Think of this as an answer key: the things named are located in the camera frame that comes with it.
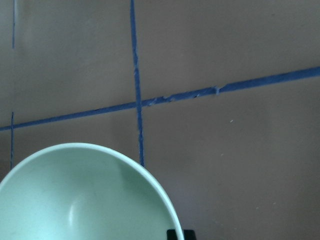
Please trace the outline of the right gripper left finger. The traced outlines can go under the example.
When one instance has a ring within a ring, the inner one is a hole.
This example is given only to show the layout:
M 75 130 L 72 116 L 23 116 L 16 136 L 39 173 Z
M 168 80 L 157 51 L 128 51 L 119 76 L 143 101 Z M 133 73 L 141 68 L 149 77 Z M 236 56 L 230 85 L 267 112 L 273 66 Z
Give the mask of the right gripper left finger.
M 178 240 L 177 233 L 175 229 L 168 229 L 166 231 L 167 240 Z

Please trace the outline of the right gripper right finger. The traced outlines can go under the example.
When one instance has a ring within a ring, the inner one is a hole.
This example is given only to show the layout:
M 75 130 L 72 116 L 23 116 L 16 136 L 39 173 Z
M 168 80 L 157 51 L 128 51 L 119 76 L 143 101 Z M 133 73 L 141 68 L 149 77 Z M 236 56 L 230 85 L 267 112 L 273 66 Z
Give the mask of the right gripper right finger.
M 183 230 L 184 240 L 197 240 L 196 233 L 193 229 Z

